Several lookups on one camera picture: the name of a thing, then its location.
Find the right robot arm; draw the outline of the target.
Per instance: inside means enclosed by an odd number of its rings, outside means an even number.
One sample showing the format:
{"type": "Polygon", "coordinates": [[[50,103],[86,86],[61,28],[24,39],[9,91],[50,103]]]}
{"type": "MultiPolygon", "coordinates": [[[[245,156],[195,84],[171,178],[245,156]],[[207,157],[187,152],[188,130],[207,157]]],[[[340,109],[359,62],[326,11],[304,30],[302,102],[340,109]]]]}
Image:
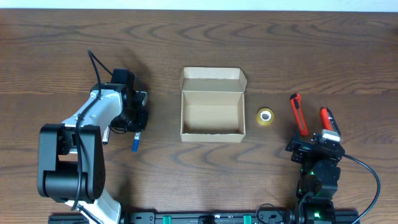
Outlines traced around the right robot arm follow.
{"type": "Polygon", "coordinates": [[[332,199],[341,174],[337,164],[345,150],[338,141],[321,134],[315,134],[312,140],[301,140],[296,129],[285,148],[292,153],[291,161],[301,164],[297,203],[285,214],[286,223],[336,223],[332,199]]]}

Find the red utility knife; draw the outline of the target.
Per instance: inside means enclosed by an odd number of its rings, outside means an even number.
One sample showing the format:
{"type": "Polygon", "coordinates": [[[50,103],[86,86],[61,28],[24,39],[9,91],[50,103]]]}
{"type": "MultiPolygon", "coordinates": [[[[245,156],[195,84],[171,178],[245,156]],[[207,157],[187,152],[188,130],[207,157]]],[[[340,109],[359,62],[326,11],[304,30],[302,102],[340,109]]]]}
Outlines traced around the red utility knife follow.
{"type": "Polygon", "coordinates": [[[302,96],[300,94],[294,93],[293,95],[290,96],[290,104],[292,106],[300,134],[302,136],[307,136],[308,128],[302,112],[301,98],[302,96]]]}

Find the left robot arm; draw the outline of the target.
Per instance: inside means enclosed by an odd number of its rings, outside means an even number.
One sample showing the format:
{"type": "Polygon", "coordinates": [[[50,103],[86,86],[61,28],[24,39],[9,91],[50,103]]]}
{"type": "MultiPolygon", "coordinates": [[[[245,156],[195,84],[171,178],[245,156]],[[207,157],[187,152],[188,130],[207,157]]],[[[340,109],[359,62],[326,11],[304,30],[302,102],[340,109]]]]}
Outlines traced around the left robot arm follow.
{"type": "Polygon", "coordinates": [[[76,215],[51,215],[49,223],[129,223],[130,215],[105,189],[103,145],[110,133],[134,133],[136,152],[145,130],[147,93],[134,90],[134,74],[111,72],[70,118],[45,124],[39,134],[37,189],[42,197],[65,203],[76,215]]]}

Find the black whiteboard marker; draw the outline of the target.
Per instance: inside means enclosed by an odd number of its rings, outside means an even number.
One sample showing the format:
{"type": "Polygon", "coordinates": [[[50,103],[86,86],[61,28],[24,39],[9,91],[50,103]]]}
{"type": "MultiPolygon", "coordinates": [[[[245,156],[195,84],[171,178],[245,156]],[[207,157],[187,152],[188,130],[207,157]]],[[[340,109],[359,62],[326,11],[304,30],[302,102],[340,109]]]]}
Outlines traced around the black whiteboard marker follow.
{"type": "Polygon", "coordinates": [[[102,143],[104,145],[107,145],[109,143],[109,132],[110,132],[110,128],[109,128],[109,126],[107,126],[103,133],[103,137],[102,137],[102,143]]]}

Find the blue whiteboard marker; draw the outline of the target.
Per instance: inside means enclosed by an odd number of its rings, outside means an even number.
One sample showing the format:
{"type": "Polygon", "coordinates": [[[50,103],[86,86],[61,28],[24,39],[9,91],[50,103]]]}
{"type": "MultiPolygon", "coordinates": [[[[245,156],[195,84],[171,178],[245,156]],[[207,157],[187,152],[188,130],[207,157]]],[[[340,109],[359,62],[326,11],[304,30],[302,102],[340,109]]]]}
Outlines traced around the blue whiteboard marker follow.
{"type": "Polygon", "coordinates": [[[133,145],[132,145],[132,152],[137,152],[138,147],[139,147],[139,141],[140,141],[140,132],[135,133],[134,135],[134,140],[133,140],[133,145]]]}

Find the red black stapler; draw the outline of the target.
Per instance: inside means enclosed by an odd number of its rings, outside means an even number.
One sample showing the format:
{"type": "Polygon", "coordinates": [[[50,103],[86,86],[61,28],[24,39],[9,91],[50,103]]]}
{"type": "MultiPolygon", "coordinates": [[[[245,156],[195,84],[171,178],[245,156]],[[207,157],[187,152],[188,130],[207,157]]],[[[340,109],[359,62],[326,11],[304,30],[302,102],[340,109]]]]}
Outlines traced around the red black stapler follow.
{"type": "Polygon", "coordinates": [[[338,135],[341,136],[340,129],[336,123],[336,120],[333,116],[333,113],[327,107],[322,107],[320,110],[320,117],[323,125],[323,129],[327,129],[329,131],[334,131],[338,135]]]}

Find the yellow tape roll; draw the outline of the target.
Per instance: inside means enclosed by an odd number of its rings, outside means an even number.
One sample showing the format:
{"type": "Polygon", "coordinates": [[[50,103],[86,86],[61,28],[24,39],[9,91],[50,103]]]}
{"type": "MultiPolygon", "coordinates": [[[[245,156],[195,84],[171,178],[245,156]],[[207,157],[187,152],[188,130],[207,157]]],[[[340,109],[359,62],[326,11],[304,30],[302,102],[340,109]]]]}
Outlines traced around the yellow tape roll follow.
{"type": "Polygon", "coordinates": [[[274,113],[270,108],[262,108],[258,111],[256,120],[261,126],[269,126],[274,120],[274,113]]]}

